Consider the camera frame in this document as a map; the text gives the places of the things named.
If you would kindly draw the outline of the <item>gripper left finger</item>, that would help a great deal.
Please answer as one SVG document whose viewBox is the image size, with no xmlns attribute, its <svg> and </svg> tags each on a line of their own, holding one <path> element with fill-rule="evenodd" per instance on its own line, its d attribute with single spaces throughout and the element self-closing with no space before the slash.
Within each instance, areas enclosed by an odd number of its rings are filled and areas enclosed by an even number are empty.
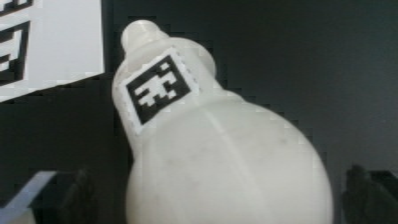
<svg viewBox="0 0 398 224">
<path fill-rule="evenodd" d="M 85 169 L 34 174 L 0 207 L 0 224 L 96 224 L 96 189 Z"/>
</svg>

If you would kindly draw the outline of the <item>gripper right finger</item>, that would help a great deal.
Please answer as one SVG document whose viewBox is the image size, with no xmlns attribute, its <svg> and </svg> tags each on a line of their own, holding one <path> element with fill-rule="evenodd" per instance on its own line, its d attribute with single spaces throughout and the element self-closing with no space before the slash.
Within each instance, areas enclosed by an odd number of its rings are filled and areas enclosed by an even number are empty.
<svg viewBox="0 0 398 224">
<path fill-rule="evenodd" d="M 398 175 L 354 165 L 341 194 L 347 224 L 398 224 Z"/>
</svg>

